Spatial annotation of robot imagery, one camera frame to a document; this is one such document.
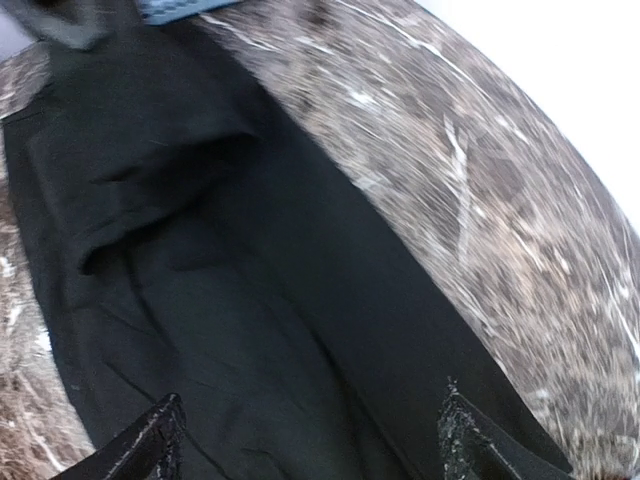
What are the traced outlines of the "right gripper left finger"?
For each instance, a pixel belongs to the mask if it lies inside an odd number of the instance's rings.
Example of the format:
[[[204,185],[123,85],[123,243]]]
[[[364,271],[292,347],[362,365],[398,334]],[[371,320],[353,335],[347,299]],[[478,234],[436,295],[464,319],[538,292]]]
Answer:
[[[168,394],[103,448],[55,478],[180,479],[185,424],[180,396]]]

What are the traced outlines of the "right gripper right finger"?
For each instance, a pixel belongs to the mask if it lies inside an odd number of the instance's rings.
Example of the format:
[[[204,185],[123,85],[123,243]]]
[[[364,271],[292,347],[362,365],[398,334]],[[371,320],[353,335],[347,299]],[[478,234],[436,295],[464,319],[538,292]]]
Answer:
[[[514,444],[450,381],[437,420],[445,479],[527,479]]]

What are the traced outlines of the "black long sleeve shirt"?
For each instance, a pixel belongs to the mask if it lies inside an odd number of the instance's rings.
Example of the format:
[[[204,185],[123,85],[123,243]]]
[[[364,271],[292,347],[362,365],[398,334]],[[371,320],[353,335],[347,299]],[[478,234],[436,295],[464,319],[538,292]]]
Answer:
[[[177,393],[187,479],[445,479],[450,381],[527,479],[570,465],[325,151],[197,27],[81,52],[4,123],[54,358],[103,446]]]

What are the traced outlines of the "light blue plastic basket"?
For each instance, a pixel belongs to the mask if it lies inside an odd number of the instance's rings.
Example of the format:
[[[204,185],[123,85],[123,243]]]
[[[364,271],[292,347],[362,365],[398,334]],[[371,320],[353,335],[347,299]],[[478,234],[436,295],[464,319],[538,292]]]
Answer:
[[[235,3],[237,0],[138,0],[137,6],[144,21],[156,26]]]

